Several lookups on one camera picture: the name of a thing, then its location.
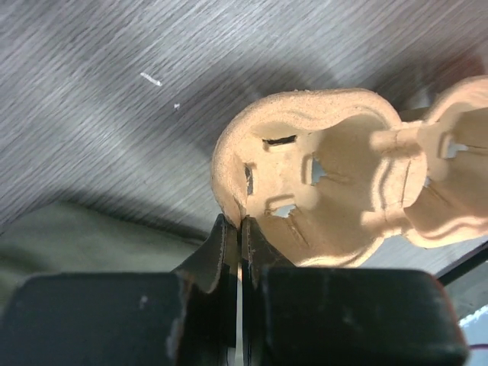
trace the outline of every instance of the white speck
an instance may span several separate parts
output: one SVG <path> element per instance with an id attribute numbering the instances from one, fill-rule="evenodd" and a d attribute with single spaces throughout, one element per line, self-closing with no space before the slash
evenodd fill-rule
<path id="1" fill-rule="evenodd" d="M 145 78 L 146 80 L 149 80 L 154 85 L 157 85 L 157 86 L 161 86 L 162 85 L 162 83 L 159 80 L 156 80 L 156 79 L 152 78 L 151 76 L 147 75 L 145 72 L 141 72 L 140 75 L 143 78 Z"/>
<path id="2" fill-rule="evenodd" d="M 144 307 L 147 304 L 147 300 L 148 300 L 148 298 L 147 298 L 146 295 L 143 295 L 143 296 L 140 297 L 140 300 L 139 300 L 139 309 L 141 309 L 141 310 L 144 309 Z"/>

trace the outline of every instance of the gray-green fabric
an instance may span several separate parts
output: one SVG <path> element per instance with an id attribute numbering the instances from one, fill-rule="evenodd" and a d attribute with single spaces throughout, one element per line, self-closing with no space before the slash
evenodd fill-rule
<path id="1" fill-rule="evenodd" d="M 29 213 L 0 236 L 0 310 L 39 272 L 171 271 L 198 246 L 74 204 Z"/>

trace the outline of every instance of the gray wooden surface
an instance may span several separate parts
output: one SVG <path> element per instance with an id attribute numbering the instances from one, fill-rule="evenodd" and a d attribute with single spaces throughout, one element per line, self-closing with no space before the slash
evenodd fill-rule
<path id="1" fill-rule="evenodd" d="M 4 0 L 0 224 L 62 200 L 203 237 L 210 156 L 247 104 L 360 86 L 401 108 L 483 73 L 487 36 L 486 0 Z M 467 249 L 394 241 L 367 264 Z"/>

